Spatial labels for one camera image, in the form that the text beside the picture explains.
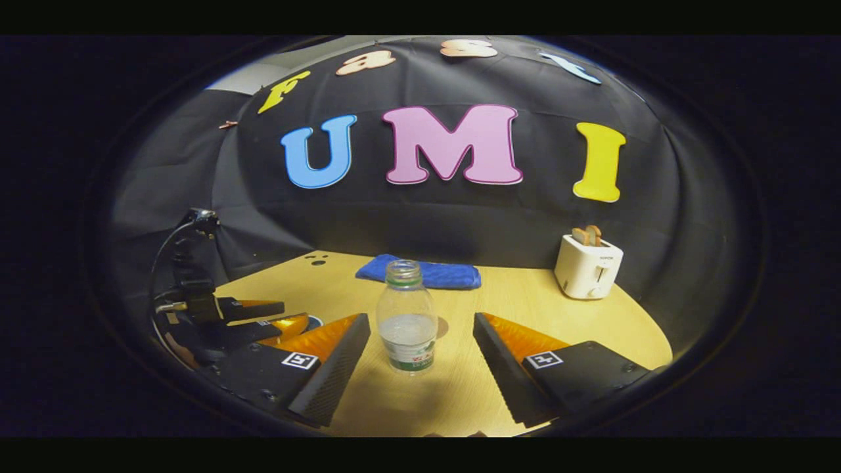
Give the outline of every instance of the black cable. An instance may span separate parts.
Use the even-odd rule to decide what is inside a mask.
[[[177,355],[176,355],[176,354],[172,351],[172,349],[170,348],[170,346],[169,346],[169,344],[167,343],[167,341],[163,339],[163,336],[161,335],[161,331],[158,329],[157,323],[155,322],[155,278],[156,278],[156,273],[157,273],[157,265],[158,265],[158,262],[159,262],[159,261],[160,261],[160,259],[161,259],[161,255],[163,254],[164,250],[165,250],[167,247],[169,247],[170,242],[172,241],[172,239],[173,239],[173,238],[175,238],[175,236],[177,236],[177,235],[178,235],[179,233],[181,233],[183,230],[190,228],[190,227],[191,227],[191,226],[193,226],[194,224],[195,224],[195,222],[194,222],[194,221],[191,221],[191,222],[189,222],[189,223],[185,223],[184,225],[179,226],[179,227],[178,227],[178,228],[176,228],[174,231],[172,231],[172,233],[170,233],[170,234],[169,234],[169,236],[167,237],[167,239],[166,239],[166,240],[164,240],[164,242],[163,242],[163,244],[161,245],[161,247],[160,247],[160,248],[158,248],[157,255],[155,255],[155,259],[152,261],[152,270],[151,270],[151,273],[150,273],[150,275],[149,275],[149,305],[148,305],[149,322],[152,324],[152,328],[154,328],[154,329],[155,329],[155,334],[157,334],[157,336],[158,336],[158,340],[161,342],[161,345],[163,345],[164,349],[165,349],[167,352],[169,352],[169,354],[170,354],[170,355],[172,355],[172,357],[174,357],[174,358],[175,358],[176,360],[178,360],[178,361],[179,361],[179,362],[180,362],[180,363],[181,363],[181,364],[182,364],[185,368],[190,369],[191,371],[192,371],[193,369],[192,369],[192,368],[190,368],[187,364],[185,364],[185,363],[181,360],[181,358],[180,358],[180,357],[178,357],[178,356],[177,356]]]

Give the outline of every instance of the letter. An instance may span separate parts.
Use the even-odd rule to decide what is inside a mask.
[[[298,84],[298,81],[300,79],[303,79],[304,77],[307,77],[308,75],[309,71],[304,71],[298,74],[297,76],[286,79],[285,81],[272,87],[272,91],[268,94],[268,98],[266,98],[266,103],[264,103],[263,106],[260,107],[260,109],[257,111],[257,114],[259,115],[265,112],[266,110],[270,109],[271,107],[280,104],[280,102],[283,100],[283,97],[281,96],[285,93],[289,93],[290,91],[292,91],[292,89],[295,88],[295,85]]]
[[[572,62],[563,59],[562,57],[555,56],[554,54],[549,54],[547,52],[541,52],[540,56],[543,56],[547,59],[551,59],[555,64],[561,66],[566,72],[569,72],[575,76],[581,77],[585,81],[592,82],[596,85],[601,85],[601,81],[590,74],[584,73],[584,68],[579,66],[578,64],[573,64]]]
[[[584,177],[573,185],[573,194],[582,199],[616,202],[619,200],[616,187],[619,147],[625,144],[625,136],[595,123],[579,123],[575,128],[587,139],[587,163]]]
[[[397,59],[391,57],[391,51],[378,50],[369,52],[360,56],[352,57],[345,61],[345,65],[336,71],[336,75],[346,76],[347,74],[359,72],[362,69],[374,69],[374,67],[387,66],[394,61],[397,61]]]
[[[330,136],[330,164],[322,169],[309,165],[307,139],[313,134],[312,128],[298,128],[284,135],[280,144],[286,149],[289,180],[304,189],[318,189],[341,181],[351,168],[350,128],[356,121],[356,115],[342,115],[321,125]]]
[[[449,57],[493,57],[499,54],[488,41],[449,40],[441,43],[441,54]]]
[[[514,164],[511,121],[517,111],[504,105],[476,105],[450,132],[429,110],[408,107],[386,112],[383,120],[394,127],[394,169],[386,179],[394,184],[426,181],[429,172],[420,166],[423,151],[438,177],[448,181],[470,148],[473,163],[464,177],[484,184],[516,184],[523,173]]]

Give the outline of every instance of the blue letter u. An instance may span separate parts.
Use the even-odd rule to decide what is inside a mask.
[[[330,136],[330,164],[322,169],[309,166],[307,139],[313,134],[312,128],[298,128],[284,135],[280,144],[286,149],[289,180],[304,189],[318,189],[341,181],[351,168],[350,129],[356,122],[356,115],[342,115],[321,125],[321,129]]]

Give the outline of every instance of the sticker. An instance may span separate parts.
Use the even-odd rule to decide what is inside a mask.
[[[619,188],[619,147],[626,143],[622,133],[604,125],[579,123],[575,126],[587,139],[584,176],[573,185],[573,194],[582,199],[616,202]]]
[[[547,52],[540,53],[540,56],[543,56],[547,59],[551,59],[555,64],[561,66],[566,72],[573,74],[576,77],[581,77],[585,81],[592,82],[596,85],[601,85],[601,81],[590,74],[585,72],[585,69],[578,64],[573,64],[572,62],[563,59],[562,57],[555,56],[554,54],[549,54]]]
[[[397,61],[397,59],[391,57],[391,51],[378,50],[368,52],[345,61],[344,66],[336,71],[336,75],[346,76],[347,74],[353,74],[354,72],[359,72],[363,69],[374,69],[374,67],[387,66],[394,61]]]
[[[391,343],[383,338],[392,366],[403,371],[421,371],[429,368],[435,359],[435,339],[416,345]]]
[[[419,151],[439,178],[448,181],[458,170],[468,150],[473,163],[464,177],[474,183],[510,185],[523,180],[514,164],[511,121],[517,111],[504,105],[475,105],[450,131],[424,107],[407,107],[386,112],[383,120],[394,128],[394,169],[386,174],[393,184],[426,181],[429,172],[421,167]]]
[[[264,103],[263,106],[260,107],[260,109],[257,111],[257,114],[261,114],[266,110],[270,109],[271,107],[280,104],[281,101],[283,101],[283,95],[285,93],[291,92],[292,89],[294,89],[295,86],[298,85],[298,81],[307,77],[308,75],[309,71],[304,71],[298,74],[297,76],[286,79],[285,81],[272,87],[272,91],[268,94],[268,97],[266,98],[266,103]]]
[[[280,139],[286,149],[286,173],[293,184],[304,189],[319,189],[341,181],[351,169],[351,125],[356,115],[342,115],[327,120],[321,129],[330,136],[330,164],[322,169],[309,165],[307,139],[312,128],[298,128]]]
[[[313,363],[318,359],[317,356],[308,355],[306,353],[292,352],[281,364],[292,366],[293,368],[309,369]]]
[[[493,57],[499,54],[488,41],[449,40],[441,43],[441,54],[448,57]]]
[[[563,360],[552,352],[533,354],[531,356],[527,356],[526,359],[532,364],[532,366],[534,366],[535,369],[543,369],[549,366],[554,366],[555,364],[563,363]]]

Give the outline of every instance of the black backdrop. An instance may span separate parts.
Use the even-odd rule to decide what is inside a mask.
[[[439,52],[447,38],[389,41],[322,59],[262,114],[257,111],[274,84],[253,98],[200,92],[154,120],[151,126],[160,124],[138,136],[139,146],[116,151],[111,159],[125,160],[126,167],[97,181],[116,181],[115,205],[104,208],[107,237],[93,251],[108,248],[103,271],[119,281],[127,307],[145,307],[157,248],[181,213],[198,206],[212,208],[222,222],[216,252],[204,245],[199,254],[217,284],[314,248],[553,268],[562,235],[595,223],[625,253],[616,282],[651,314],[678,356],[716,323],[732,325],[758,278],[765,245],[762,204],[738,150],[691,106],[638,74],[617,76],[551,45],[494,36],[482,38],[492,41],[497,56],[452,60]],[[346,58],[382,49],[395,63],[334,73]],[[601,84],[566,72],[542,51],[585,66]],[[383,113],[423,106],[454,130],[473,104],[516,109],[511,139],[522,182],[483,185],[462,178],[470,151],[449,181],[386,182],[394,138]],[[345,114],[357,117],[347,175],[322,189],[292,184],[280,138]],[[225,119],[239,124],[220,131]],[[572,192],[587,153],[579,122],[609,126],[627,138],[617,202]],[[315,168],[329,162],[326,142],[321,132],[308,140]],[[145,313],[137,318],[145,320]]]
[[[25,296],[13,299],[21,314],[3,333],[11,353],[4,374],[14,380],[3,391],[3,405],[11,407],[4,413],[9,433],[235,431],[173,395],[116,346],[81,297],[71,233],[85,177],[119,127],[178,78],[216,59],[218,50],[251,40],[5,39],[4,59],[20,65],[19,74],[8,77],[15,91],[10,109],[17,113],[5,118],[10,155],[17,157],[7,160],[4,174],[6,215],[14,222],[5,228],[13,249],[7,258]],[[837,195],[828,178],[839,123],[828,111],[838,105],[831,82],[838,69],[826,58],[838,41],[574,41],[594,59],[604,54],[595,45],[603,46],[662,77],[723,123],[757,169],[774,237],[767,280],[742,330],[700,372],[613,432],[837,434],[838,386],[828,370],[833,362],[837,369],[838,325],[833,287],[819,264],[832,261],[833,249],[792,228],[824,221]],[[797,67],[780,68],[769,50]],[[73,93],[55,88],[56,76],[76,84]],[[718,420],[702,422],[711,412]]]

